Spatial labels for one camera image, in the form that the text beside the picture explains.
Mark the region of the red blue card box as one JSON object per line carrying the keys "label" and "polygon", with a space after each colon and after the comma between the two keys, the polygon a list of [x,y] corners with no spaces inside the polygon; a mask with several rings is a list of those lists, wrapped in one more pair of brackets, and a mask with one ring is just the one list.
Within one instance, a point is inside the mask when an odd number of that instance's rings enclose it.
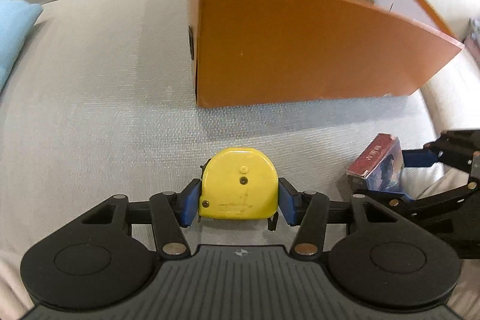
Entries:
{"label": "red blue card box", "polygon": [[399,138],[378,133],[346,170],[346,177],[353,192],[401,193],[403,169],[404,158]]}

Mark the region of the yellow tape measure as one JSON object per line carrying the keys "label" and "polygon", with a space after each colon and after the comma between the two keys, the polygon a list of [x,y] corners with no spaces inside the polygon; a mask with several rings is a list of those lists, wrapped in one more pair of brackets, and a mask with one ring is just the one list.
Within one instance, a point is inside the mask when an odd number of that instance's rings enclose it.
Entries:
{"label": "yellow tape measure", "polygon": [[278,212],[278,174],[271,160],[257,149],[222,149],[202,171],[201,217],[261,220]]}

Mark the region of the orange cardboard box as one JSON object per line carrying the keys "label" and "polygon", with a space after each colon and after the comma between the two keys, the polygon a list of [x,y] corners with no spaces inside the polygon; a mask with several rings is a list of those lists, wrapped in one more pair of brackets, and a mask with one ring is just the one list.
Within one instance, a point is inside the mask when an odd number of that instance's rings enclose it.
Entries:
{"label": "orange cardboard box", "polygon": [[188,0],[203,108],[405,96],[462,43],[426,0]]}

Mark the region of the beige fabric sofa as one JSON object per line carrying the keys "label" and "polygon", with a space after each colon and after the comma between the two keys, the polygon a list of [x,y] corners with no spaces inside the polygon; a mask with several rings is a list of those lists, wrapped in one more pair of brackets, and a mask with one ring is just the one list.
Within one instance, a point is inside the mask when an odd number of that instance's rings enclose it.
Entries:
{"label": "beige fabric sofa", "polygon": [[408,97],[203,110],[186,0],[26,0],[43,11],[1,91],[1,317],[32,307],[27,249],[116,193],[181,190],[227,146],[266,153],[301,191],[340,198],[379,132],[418,148],[476,128],[479,67],[460,52]]}

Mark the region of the light blue cushion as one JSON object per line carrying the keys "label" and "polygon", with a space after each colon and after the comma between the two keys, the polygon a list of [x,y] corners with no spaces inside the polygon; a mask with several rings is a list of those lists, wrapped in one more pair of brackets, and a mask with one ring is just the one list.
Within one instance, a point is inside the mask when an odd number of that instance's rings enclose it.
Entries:
{"label": "light blue cushion", "polygon": [[0,1],[0,89],[3,90],[25,40],[41,15],[40,4],[24,0]]}

